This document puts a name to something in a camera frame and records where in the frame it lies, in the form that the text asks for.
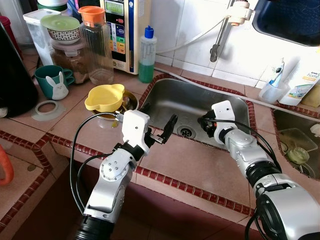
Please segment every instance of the stainless steel sink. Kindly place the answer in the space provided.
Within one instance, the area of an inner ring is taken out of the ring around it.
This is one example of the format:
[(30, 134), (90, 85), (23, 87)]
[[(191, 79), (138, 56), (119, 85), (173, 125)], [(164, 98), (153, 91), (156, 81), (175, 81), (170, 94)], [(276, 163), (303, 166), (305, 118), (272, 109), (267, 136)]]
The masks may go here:
[(172, 114), (178, 116), (174, 133), (200, 142), (225, 148), (214, 138), (209, 138), (200, 127), (197, 119), (211, 110), (212, 104), (229, 100), (231, 102), (235, 120), (249, 126), (249, 112), (247, 104), (238, 97), (228, 96), (206, 90), (190, 83), (165, 78), (158, 80), (144, 101), (144, 112), (150, 116), (150, 125), (162, 129)]
[(317, 122), (280, 110), (274, 110), (274, 117), (278, 131), (292, 128), (300, 129), (318, 145), (318, 149), (308, 152), (310, 158), (306, 164), (302, 165), (302, 173), (312, 178), (320, 179), (320, 138), (315, 137), (310, 131), (310, 128)]

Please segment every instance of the green bowl lid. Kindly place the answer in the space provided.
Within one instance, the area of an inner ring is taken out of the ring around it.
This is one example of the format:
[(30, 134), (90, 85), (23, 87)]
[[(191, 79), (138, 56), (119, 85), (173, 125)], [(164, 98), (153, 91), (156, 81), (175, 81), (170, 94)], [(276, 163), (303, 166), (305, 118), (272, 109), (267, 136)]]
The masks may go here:
[(44, 6), (37, 2), (36, 5), (38, 6), (38, 9), (50, 9), (58, 12), (62, 12), (68, 8), (67, 4), (62, 6)]
[(54, 31), (71, 31), (79, 28), (79, 21), (72, 16), (47, 15), (41, 18), (41, 24)]

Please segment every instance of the orange lid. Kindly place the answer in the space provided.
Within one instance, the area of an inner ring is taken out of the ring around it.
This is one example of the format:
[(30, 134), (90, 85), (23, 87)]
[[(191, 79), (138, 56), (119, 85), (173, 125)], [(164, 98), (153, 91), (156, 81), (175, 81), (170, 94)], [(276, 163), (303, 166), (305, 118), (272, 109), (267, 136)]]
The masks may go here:
[(94, 26), (94, 23), (105, 23), (105, 10), (98, 6), (80, 7), (78, 13), (81, 14), (82, 20), (87, 26)]

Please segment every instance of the second sink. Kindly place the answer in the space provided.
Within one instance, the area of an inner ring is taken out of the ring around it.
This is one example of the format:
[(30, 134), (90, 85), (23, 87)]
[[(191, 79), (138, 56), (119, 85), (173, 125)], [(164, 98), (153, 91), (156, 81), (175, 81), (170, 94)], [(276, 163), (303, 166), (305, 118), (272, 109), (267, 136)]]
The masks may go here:
[(200, 127), (197, 119), (211, 110), (212, 104), (229, 100), (234, 111), (235, 120), (249, 126), (247, 104), (240, 98), (203, 89), (188, 82), (165, 78), (158, 80), (142, 105), (149, 107), (144, 113), (150, 116), (150, 125), (163, 129), (172, 114), (178, 116), (173, 133), (200, 142), (225, 148), (214, 138), (209, 138)]

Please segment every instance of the rabbit figure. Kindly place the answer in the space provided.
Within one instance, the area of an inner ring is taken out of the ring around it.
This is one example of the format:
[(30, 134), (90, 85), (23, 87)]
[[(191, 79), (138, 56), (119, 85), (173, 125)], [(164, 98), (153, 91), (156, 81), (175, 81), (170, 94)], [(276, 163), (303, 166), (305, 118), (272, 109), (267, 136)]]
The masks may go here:
[(48, 84), (50, 84), (53, 87), (52, 100), (61, 100), (68, 95), (69, 90), (64, 84), (64, 75), (61, 71), (59, 72), (59, 83), (55, 83), (55, 81), (49, 76), (46, 76), (45, 79), (48, 82)]

